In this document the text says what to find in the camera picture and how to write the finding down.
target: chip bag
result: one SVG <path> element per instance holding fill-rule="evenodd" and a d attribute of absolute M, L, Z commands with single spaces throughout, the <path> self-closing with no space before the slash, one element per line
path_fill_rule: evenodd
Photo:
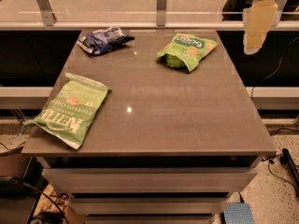
<path fill-rule="evenodd" d="M 77 44 L 86 52 L 101 55 L 118 49 L 122 44 L 134 40 L 119 27 L 110 27 L 106 30 L 96 30 L 78 39 Z"/>
<path fill-rule="evenodd" d="M 108 87 L 70 73 L 65 73 L 65 78 L 59 93 L 43 107 L 39 115 L 25 122 L 25 125 L 35 124 L 78 149 L 107 96 Z"/>
<path fill-rule="evenodd" d="M 191 72 L 216 46 L 213 40 L 178 33 L 157 53 L 157 58 L 163 58 L 169 67 L 180 68 L 186 65 Z"/>

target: drawer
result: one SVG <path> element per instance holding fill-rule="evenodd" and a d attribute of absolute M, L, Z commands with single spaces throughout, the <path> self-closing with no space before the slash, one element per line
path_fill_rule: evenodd
<path fill-rule="evenodd" d="M 78 215 L 206 215 L 221 213 L 228 198 L 91 198 L 70 201 Z"/>
<path fill-rule="evenodd" d="M 211 224 L 214 217 L 201 216 L 142 216 L 142 217 L 85 217 L 85 224 Z"/>
<path fill-rule="evenodd" d="M 60 192 L 228 192 L 242 190 L 256 176 L 252 168 L 44 169 Z"/>

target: blue chip bag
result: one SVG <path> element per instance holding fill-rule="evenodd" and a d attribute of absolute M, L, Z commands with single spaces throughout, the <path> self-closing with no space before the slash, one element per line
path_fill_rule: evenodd
<path fill-rule="evenodd" d="M 119 48 L 122 44 L 134 40 L 119 27 L 110 27 L 106 30 L 96 30 L 78 39 L 77 44 L 86 52 L 101 55 Z"/>

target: light green snack bag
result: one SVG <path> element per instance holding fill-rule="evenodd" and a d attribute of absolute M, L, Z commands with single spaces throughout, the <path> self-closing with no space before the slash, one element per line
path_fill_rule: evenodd
<path fill-rule="evenodd" d="M 86 77 L 65 73 L 60 92 L 26 125 L 35 124 L 74 149 L 85 138 L 93 118 L 104 101 L 108 87 Z"/>
<path fill-rule="evenodd" d="M 210 39 L 176 34 L 171 42 L 157 53 L 157 58 L 163 57 L 169 67 L 180 68 L 186 65 L 191 72 L 216 46 L 217 43 Z"/>

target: table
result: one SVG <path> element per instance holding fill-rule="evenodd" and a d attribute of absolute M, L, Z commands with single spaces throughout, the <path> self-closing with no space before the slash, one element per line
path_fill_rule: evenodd
<path fill-rule="evenodd" d="M 218 46 L 191 73 L 166 67 L 156 53 L 177 32 Z M 85 223 L 211 223 L 276 149 L 215 31 L 128 33 L 134 41 L 103 56 L 74 46 L 50 95 L 65 72 L 112 89 L 83 146 L 34 127 L 22 154 L 40 160 Z"/>

